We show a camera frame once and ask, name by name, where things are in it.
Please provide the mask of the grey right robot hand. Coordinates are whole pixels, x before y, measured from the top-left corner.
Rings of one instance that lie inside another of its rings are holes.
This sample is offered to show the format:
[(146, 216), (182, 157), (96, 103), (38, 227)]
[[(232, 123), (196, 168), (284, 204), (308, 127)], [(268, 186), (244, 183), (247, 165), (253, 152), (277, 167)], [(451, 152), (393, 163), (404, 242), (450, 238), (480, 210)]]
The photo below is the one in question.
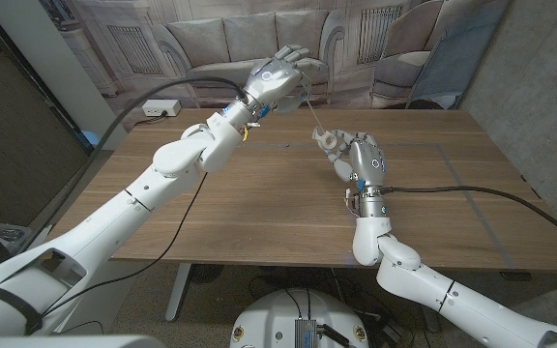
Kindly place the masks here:
[(365, 186), (383, 185), (384, 153), (370, 134), (345, 130), (331, 130), (330, 134), (341, 141), (335, 153), (327, 151), (327, 158), (341, 180), (363, 181)]

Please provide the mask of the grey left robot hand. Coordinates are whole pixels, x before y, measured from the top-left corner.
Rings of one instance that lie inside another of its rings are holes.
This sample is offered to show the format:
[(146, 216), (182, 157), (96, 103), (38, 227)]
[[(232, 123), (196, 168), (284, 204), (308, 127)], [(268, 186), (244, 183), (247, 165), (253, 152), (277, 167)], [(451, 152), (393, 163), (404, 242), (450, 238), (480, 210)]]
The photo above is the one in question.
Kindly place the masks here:
[(249, 95), (249, 104), (259, 106), (257, 118), (265, 117), (271, 110), (277, 114), (291, 113), (311, 93), (313, 80), (326, 74), (327, 67), (309, 59), (309, 55), (307, 48), (288, 44), (252, 69), (244, 90)]

